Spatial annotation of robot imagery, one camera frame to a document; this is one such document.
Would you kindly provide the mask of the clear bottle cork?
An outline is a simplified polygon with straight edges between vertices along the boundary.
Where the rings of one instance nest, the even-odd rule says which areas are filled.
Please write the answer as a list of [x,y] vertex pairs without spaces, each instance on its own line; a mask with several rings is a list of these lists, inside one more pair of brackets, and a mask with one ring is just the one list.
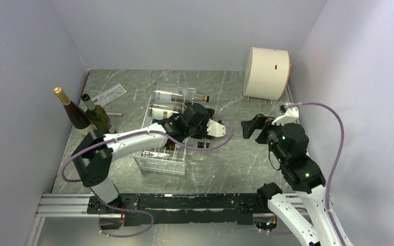
[[198,94],[196,92],[184,89],[179,90],[177,92],[171,92],[166,90],[155,90],[154,92],[154,99],[159,101],[172,101],[172,102],[179,102],[179,103],[186,103],[189,101],[203,101],[209,102],[210,96]]

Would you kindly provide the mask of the clear bottle blue emblem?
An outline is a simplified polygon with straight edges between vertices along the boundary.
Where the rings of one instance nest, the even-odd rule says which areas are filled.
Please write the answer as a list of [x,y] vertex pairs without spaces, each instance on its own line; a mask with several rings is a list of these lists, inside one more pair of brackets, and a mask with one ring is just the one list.
[[183,113],[187,106],[178,102],[160,102],[149,106],[149,115],[152,122],[158,122],[162,119],[169,118],[173,114]]

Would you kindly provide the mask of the green wine bottle white label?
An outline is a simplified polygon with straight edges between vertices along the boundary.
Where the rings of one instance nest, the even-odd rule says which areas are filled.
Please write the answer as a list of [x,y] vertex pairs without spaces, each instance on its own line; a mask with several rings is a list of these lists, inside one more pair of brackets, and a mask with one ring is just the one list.
[[115,134],[117,130],[107,112],[100,105],[96,105],[88,94],[83,94],[82,101],[87,107],[86,116],[96,128],[104,134]]

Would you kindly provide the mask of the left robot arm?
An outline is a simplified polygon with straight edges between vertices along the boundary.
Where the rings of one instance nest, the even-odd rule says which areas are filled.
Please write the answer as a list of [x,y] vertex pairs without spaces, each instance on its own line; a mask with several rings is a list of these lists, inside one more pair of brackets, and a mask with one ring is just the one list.
[[101,200],[108,213],[117,212],[122,205],[118,191],[108,177],[111,164],[127,155],[176,144],[184,146],[189,137],[211,138],[224,136],[224,125],[212,119],[212,109],[190,103],[182,112],[133,131],[105,134],[90,132],[72,153],[66,165],[73,163],[79,178],[76,182],[90,188]]

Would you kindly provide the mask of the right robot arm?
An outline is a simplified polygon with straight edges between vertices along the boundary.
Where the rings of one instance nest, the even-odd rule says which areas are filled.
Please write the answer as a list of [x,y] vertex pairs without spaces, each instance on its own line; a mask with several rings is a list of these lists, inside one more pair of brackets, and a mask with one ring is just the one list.
[[307,155],[309,138],[304,128],[296,123],[273,125],[263,114],[242,121],[241,126],[244,139],[249,139],[256,129],[261,130],[255,141],[267,145],[269,154],[276,157],[284,179],[302,201],[311,222],[294,208],[275,183],[257,190],[258,209],[276,215],[301,245],[352,245],[326,194],[329,182],[319,165]]

